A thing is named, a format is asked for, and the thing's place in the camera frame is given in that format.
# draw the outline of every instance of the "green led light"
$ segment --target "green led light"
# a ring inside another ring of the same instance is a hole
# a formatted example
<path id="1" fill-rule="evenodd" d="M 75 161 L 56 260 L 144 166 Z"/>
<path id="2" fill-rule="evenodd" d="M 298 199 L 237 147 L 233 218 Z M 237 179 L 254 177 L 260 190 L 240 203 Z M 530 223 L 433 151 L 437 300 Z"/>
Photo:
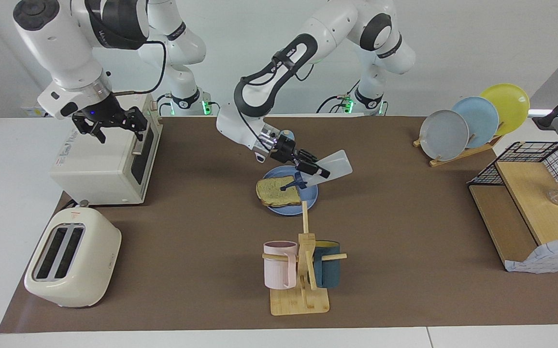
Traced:
<path id="1" fill-rule="evenodd" d="M 352 113 L 352 109 L 354 108 L 354 102 L 352 101 L 352 99 L 348 98 L 347 100 L 347 105 L 345 106 L 345 108 L 343 109 L 343 112 L 345 113 Z"/>
<path id="2" fill-rule="evenodd" d="M 212 113 L 212 108 L 206 101 L 201 101 L 201 105 L 203 106 L 203 113 L 204 115 L 210 115 Z"/>
<path id="3" fill-rule="evenodd" d="M 380 110 L 378 111 L 378 115 L 386 115 L 387 111 L 388 111 L 388 102 L 383 101 L 382 106 L 380 106 Z"/>

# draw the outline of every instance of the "blue plate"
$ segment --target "blue plate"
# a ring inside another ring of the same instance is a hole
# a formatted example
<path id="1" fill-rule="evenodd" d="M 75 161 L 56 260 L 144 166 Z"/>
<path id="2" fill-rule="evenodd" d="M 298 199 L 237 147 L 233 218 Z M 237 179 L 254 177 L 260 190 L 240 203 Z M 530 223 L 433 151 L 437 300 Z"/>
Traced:
<path id="1" fill-rule="evenodd" d="M 490 101 L 482 97 L 467 97 L 458 101 L 451 109 L 461 115 L 468 124 L 472 140 L 467 148 L 480 147 L 489 143 L 498 130 L 498 111 Z"/>
<path id="2" fill-rule="evenodd" d="M 264 175 L 264 179 L 268 178 L 281 178 L 283 176 L 294 176 L 298 172 L 296 167 L 293 165 L 282 165 L 281 167 L 276 167 L 272 169 L 270 172 L 267 172 Z M 307 187 L 305 189 L 301 189 L 296 187 L 298 193 L 300 194 L 300 200 L 307 201 L 308 209 L 311 209 L 314 206 L 315 202 L 317 201 L 318 196 L 318 188 L 317 185 L 312 187 Z M 268 209 L 276 212 L 279 215 L 283 216 L 296 216 L 302 214 L 302 206 L 301 205 L 286 205 L 285 207 L 268 207 Z"/>

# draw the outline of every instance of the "cream toaster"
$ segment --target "cream toaster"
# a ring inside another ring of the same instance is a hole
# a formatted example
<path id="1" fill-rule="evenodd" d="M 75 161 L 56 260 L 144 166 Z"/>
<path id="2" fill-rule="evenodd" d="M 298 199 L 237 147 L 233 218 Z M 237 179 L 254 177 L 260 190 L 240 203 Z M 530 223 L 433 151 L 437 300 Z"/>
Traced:
<path id="1" fill-rule="evenodd" d="M 25 271 L 25 289 L 62 307 L 96 304 L 107 291 L 122 234 L 95 209 L 58 212 Z"/>

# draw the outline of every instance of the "mug handle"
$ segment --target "mug handle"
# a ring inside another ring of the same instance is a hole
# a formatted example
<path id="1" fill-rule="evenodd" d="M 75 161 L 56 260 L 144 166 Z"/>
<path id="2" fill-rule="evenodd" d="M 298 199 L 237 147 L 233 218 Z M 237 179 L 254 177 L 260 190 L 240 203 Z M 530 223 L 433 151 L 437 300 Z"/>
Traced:
<path id="1" fill-rule="evenodd" d="M 296 255 L 283 253 L 287 256 L 287 284 L 283 284 L 286 289 L 296 286 Z"/>
<path id="2" fill-rule="evenodd" d="M 319 273 L 319 276 L 317 276 L 315 274 L 314 274 L 314 276 L 315 276 L 315 282 L 317 283 L 317 286 L 324 287 L 324 278 L 323 278 L 324 277 L 324 271 L 322 269 L 322 260 L 321 260 L 321 255 L 320 254 L 318 254 L 317 257 L 314 256 L 314 269 L 319 269 L 319 272 L 315 272 L 315 273 Z"/>

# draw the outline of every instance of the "toast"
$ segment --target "toast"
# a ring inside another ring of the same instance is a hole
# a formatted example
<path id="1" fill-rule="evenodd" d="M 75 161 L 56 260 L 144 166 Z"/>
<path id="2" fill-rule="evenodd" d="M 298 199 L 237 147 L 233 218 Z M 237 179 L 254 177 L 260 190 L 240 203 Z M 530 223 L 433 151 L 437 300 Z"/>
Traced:
<path id="1" fill-rule="evenodd" d="M 261 203 L 269 207 L 285 207 L 286 205 L 299 205 L 301 203 L 300 194 L 296 187 L 288 187 L 281 191 L 281 187 L 294 181 L 293 176 L 283 176 L 282 178 L 268 178 L 257 181 L 255 192 Z"/>

